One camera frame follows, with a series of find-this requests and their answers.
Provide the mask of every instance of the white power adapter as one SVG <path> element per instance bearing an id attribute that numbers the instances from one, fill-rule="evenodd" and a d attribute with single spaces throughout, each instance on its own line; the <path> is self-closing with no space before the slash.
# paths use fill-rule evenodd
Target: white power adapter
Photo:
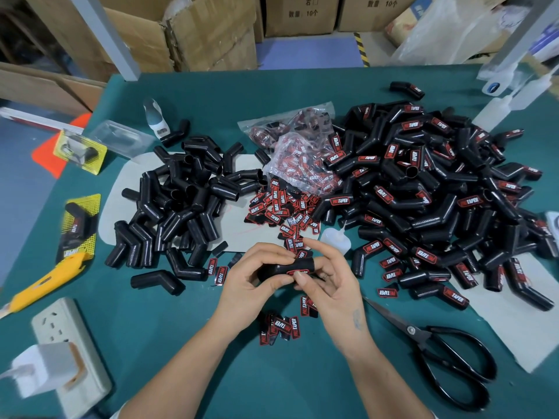
<path id="1" fill-rule="evenodd" d="M 13 369 L 25 369 L 12 375 L 21 398 L 64 387 L 79 372 L 69 342 L 32 345 L 13 360 Z"/>

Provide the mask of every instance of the fingernail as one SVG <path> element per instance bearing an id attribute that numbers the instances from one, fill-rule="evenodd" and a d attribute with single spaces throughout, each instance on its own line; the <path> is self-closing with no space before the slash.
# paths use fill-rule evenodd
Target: fingernail
<path id="1" fill-rule="evenodd" d="M 291 278 L 290 276 L 285 276 L 281 280 L 282 285 L 287 285 L 290 284 L 291 282 L 293 282 L 293 278 Z"/>
<path id="2" fill-rule="evenodd" d="M 308 275 L 299 272 L 298 270 L 293 274 L 295 277 L 295 280 L 297 281 L 297 284 L 299 284 L 300 286 L 303 286 L 307 283 L 307 279 L 309 278 Z"/>

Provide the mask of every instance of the teal work table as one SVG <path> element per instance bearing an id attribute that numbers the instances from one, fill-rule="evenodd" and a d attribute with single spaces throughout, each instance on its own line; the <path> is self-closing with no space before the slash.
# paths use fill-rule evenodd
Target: teal work table
<path id="1" fill-rule="evenodd" d="M 211 135 L 222 147 L 239 140 L 248 153 L 255 146 L 237 128 L 237 121 L 258 118 L 304 106 L 332 101 L 338 114 L 352 105 L 390 102 L 402 95 L 388 91 L 394 80 L 415 83 L 427 96 L 420 102 L 429 110 L 454 106 L 457 114 L 474 117 L 490 100 L 475 79 L 479 66 L 414 68 L 320 69 L 184 74 L 145 74 L 137 83 L 115 76 L 109 82 L 87 131 L 102 120 L 149 132 L 142 107 L 144 97 L 155 98 L 171 127 L 181 118 L 192 120 L 192 131 Z M 557 118 L 559 104 L 545 94 L 530 108 L 515 112 L 497 131 L 525 128 L 520 140 L 509 145 L 508 161 L 519 161 L 544 171 L 534 182 L 535 195 L 524 205 L 535 212 L 556 210 L 559 205 Z M 109 157 L 99 176 L 69 165 L 56 183 L 0 294 L 0 305 L 43 276 L 54 265 L 65 200 L 101 193 L 105 203 L 125 159 Z M 357 230 L 349 231 L 353 246 L 364 244 Z M 133 290 L 135 271 L 110 269 L 103 262 L 111 246 L 97 240 L 95 258 L 88 270 L 55 293 L 20 313 L 0 321 L 0 369 L 36 343 L 30 321 L 59 297 L 76 300 L 85 323 L 114 383 L 114 391 L 100 404 L 113 413 L 131 398 L 198 331 L 217 305 L 221 288 L 211 282 L 186 282 L 179 297 L 162 288 Z M 220 258 L 227 264 L 232 253 Z M 474 310 L 453 310 L 430 298 L 413 301 L 405 291 L 400 298 L 383 301 L 376 288 L 383 286 L 378 260 L 368 260 L 360 281 L 365 295 L 380 300 L 418 326 L 453 326 L 471 332 L 491 350 L 499 366 L 497 381 L 489 384 L 490 407 L 479 417 L 544 418 L 556 416 L 559 398 L 559 352 L 554 352 L 532 374 L 516 364 L 513 356 Z M 556 265 L 545 263 L 555 276 Z M 165 259 L 160 266 L 169 269 Z M 299 314 L 301 293 L 278 292 L 266 308 L 285 316 Z M 368 324 L 380 349 L 410 387 L 439 418 L 465 417 L 443 402 L 427 385 L 411 356 L 411 345 L 380 315 L 366 308 Z M 302 337 L 279 340 L 260 347 L 255 328 L 243 332 L 229 347 L 202 401 L 200 416 L 208 418 L 362 418 L 365 410 L 346 362 L 332 344 L 320 320 L 301 319 Z M 458 394 L 464 389 L 457 387 Z M 19 400 L 11 381 L 0 381 L 0 416 L 55 416 L 60 407 L 55 394 Z"/>

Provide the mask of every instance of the clear plastic blister packaging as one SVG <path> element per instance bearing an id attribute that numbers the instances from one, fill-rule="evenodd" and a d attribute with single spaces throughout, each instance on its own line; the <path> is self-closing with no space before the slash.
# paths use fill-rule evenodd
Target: clear plastic blister packaging
<path id="1" fill-rule="evenodd" d="M 274 155 L 263 171 L 299 190 L 323 196 L 342 184 L 342 180 L 324 166 L 323 159 L 333 153 L 330 144 L 318 148 L 301 134 L 288 132 L 279 137 Z"/>
<path id="2" fill-rule="evenodd" d="M 280 137 L 288 132 L 298 133 L 313 147 L 320 147 L 334 132 L 334 118 L 334 105 L 328 102 L 260 119 L 245 120 L 237 125 L 256 145 L 267 150 L 274 149 Z"/>

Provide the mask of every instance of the power outlet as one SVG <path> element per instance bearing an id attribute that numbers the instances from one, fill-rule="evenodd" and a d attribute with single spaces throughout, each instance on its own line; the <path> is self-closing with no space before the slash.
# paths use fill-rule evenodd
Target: power outlet
<path id="1" fill-rule="evenodd" d="M 84 371 L 56 394 L 67 419 L 84 416 L 107 396 L 112 384 L 75 302 L 60 298 L 33 317 L 31 326 L 39 344 L 69 341 L 76 345 Z"/>

